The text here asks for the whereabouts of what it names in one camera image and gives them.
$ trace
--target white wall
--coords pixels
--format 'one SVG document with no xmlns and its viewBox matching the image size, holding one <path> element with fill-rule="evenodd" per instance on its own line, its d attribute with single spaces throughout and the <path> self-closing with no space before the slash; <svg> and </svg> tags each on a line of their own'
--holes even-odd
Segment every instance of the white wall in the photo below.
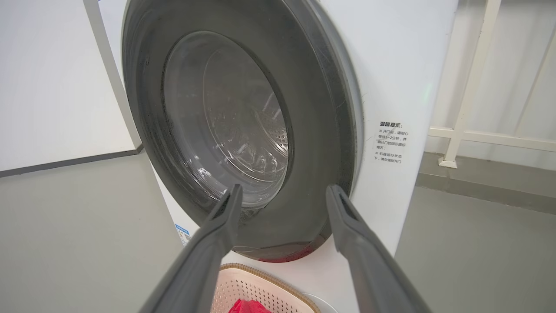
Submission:
<svg viewBox="0 0 556 313">
<path fill-rule="evenodd" d="M 484 14 L 484 0 L 461 0 L 432 126 L 454 127 Z M 466 129 L 556 140 L 556 50 L 547 56 L 519 133 L 518 119 L 556 23 L 556 1 L 504 0 Z M 448 140 L 429 137 L 426 151 Z M 556 153 L 462 141 L 458 155 L 556 170 Z"/>
<path fill-rule="evenodd" d="M 83 2 L 0 2 L 0 171 L 132 150 Z"/>
<path fill-rule="evenodd" d="M 122 72 L 122 26 L 123 15 L 126 10 L 127 0 L 84 0 L 95 1 L 98 3 L 102 15 L 102 22 L 106 30 L 106 35 L 110 43 L 110 49 L 120 78 L 123 81 Z"/>
</svg>

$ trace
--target warning label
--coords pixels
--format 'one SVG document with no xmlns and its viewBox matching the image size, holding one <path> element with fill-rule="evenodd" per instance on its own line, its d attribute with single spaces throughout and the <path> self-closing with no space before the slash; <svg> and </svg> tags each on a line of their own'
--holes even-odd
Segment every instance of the warning label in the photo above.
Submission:
<svg viewBox="0 0 556 313">
<path fill-rule="evenodd" d="M 191 240 L 191 236 L 189 235 L 189 232 L 187 230 L 185 230 L 178 224 L 176 224 L 176 229 L 177 233 L 180 235 L 181 243 L 183 243 L 183 246 L 185 247 L 189 240 Z"/>
<path fill-rule="evenodd" d="M 409 132 L 402 123 L 380 122 L 373 143 L 373 160 L 391 164 L 404 161 L 405 147 L 409 144 Z"/>
</svg>

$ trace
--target white washing machine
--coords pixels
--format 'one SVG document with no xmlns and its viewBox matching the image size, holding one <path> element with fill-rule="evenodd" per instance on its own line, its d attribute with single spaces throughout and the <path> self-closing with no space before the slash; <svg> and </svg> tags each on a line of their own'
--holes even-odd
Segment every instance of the white washing machine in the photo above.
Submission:
<svg viewBox="0 0 556 313">
<path fill-rule="evenodd" d="M 100 1 L 103 17 L 110 15 L 109 1 Z M 121 30 L 119 66 L 133 119 L 183 243 L 239 183 L 238 245 L 223 263 L 270 273 L 323 312 L 357 312 L 348 263 L 330 238 L 325 187 L 338 184 L 349 193 L 395 253 L 456 5 L 129 0 L 112 6 L 112 17 L 124 19 L 123 25 L 105 21 L 108 36 Z"/>
</svg>

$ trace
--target plastic basket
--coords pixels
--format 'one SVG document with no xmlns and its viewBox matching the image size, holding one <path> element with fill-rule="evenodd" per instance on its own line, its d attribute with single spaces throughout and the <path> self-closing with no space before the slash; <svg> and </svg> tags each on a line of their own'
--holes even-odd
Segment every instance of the plastic basket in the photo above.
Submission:
<svg viewBox="0 0 556 313">
<path fill-rule="evenodd" d="M 305 295 L 264 272 L 238 263 L 222 265 L 211 313 L 228 313 L 237 299 L 256 300 L 272 313 L 320 313 Z"/>
</svg>

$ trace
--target metal railing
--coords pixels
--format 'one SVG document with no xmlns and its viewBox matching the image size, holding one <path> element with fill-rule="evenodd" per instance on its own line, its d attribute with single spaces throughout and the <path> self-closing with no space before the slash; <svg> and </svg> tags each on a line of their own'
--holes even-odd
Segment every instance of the metal railing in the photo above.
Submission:
<svg viewBox="0 0 556 313">
<path fill-rule="evenodd" d="M 442 167 L 457 168 L 455 157 L 462 140 L 556 152 L 555 140 L 525 138 L 520 136 L 522 121 L 529 112 L 528 109 L 530 107 L 531 97 L 537 85 L 539 76 L 544 73 L 544 65 L 547 56 L 550 55 L 554 51 L 554 49 L 556 49 L 556 44 L 554 43 L 554 33 L 556 32 L 556 26 L 552 30 L 552 35 L 544 51 L 544 55 L 537 70 L 537 74 L 535 76 L 531 89 L 529 90 L 527 100 L 525 101 L 525 105 L 523 106 L 521 114 L 519 115 L 519 120 L 517 123 L 517 127 L 514 130 L 514 134 L 508 135 L 499 133 L 488 133 L 485 131 L 466 130 L 471 109 L 473 108 L 473 101 L 479 88 L 480 78 L 483 73 L 483 67 L 485 61 L 487 60 L 488 50 L 494 32 L 494 25 L 498 17 L 498 11 L 500 9 L 500 1 L 501 0 L 487 0 L 486 2 L 481 33 L 479 35 L 475 54 L 471 63 L 471 69 L 469 71 L 469 75 L 465 84 L 463 98 L 461 100 L 458 117 L 454 128 L 431 126 L 429 129 L 429 136 L 449 139 L 448 148 L 445 155 L 438 160 L 438 165 Z"/>
</svg>

